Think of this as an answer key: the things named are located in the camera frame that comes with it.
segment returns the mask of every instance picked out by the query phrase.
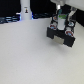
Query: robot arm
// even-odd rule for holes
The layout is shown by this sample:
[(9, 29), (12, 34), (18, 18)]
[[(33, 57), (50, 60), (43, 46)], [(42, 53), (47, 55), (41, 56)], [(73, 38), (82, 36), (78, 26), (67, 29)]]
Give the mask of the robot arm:
[(56, 5), (60, 5), (61, 9), (57, 10), (57, 14), (52, 17), (50, 26), (47, 28), (47, 37), (57, 43), (72, 47), (75, 41), (74, 27), (76, 24), (76, 19), (73, 19), (72, 16), (77, 9), (72, 5), (66, 4), (67, 0), (51, 1), (56, 3)]

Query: white tabletop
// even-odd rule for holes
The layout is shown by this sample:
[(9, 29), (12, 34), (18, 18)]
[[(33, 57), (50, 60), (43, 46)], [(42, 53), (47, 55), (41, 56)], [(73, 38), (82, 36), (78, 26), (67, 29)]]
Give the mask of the white tabletop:
[(0, 84), (84, 84), (84, 27), (70, 48), (46, 37), (49, 23), (0, 24)]

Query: white table surface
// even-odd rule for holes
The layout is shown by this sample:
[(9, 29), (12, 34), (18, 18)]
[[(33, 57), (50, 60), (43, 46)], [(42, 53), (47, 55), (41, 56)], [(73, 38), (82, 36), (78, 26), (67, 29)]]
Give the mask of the white table surface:
[(49, 23), (0, 24), (0, 84), (84, 84), (84, 27), (70, 48), (46, 37)]

